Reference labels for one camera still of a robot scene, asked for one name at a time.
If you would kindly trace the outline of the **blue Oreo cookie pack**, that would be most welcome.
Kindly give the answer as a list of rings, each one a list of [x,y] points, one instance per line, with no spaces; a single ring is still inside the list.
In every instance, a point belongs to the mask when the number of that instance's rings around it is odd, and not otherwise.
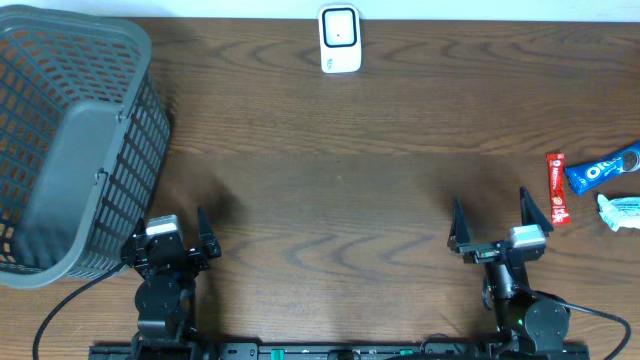
[[[567,167],[565,175],[571,189],[583,195],[597,186],[626,173],[639,170],[639,142],[595,162]]]

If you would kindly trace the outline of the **mint green wipes packet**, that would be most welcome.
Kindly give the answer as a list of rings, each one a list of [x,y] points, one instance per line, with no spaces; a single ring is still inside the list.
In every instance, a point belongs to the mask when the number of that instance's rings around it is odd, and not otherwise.
[[[620,228],[639,228],[639,198],[624,197],[608,199],[597,195],[599,215],[608,227],[617,232]]]

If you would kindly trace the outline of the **red Nescafe stick sachet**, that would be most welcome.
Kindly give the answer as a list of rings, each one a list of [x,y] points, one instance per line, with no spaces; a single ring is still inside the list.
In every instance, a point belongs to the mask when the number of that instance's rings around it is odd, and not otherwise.
[[[549,172],[549,196],[551,204],[551,223],[553,225],[570,225],[571,218],[564,193],[564,153],[546,155]]]

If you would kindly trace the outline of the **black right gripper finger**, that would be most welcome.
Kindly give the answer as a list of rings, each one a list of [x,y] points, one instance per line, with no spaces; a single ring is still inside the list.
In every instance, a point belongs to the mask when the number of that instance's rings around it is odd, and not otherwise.
[[[538,225],[543,233],[551,233],[554,227],[535,204],[529,191],[522,186],[519,189],[521,223],[523,226]]]
[[[453,219],[447,246],[456,253],[466,252],[472,243],[472,235],[459,199],[454,201]]]

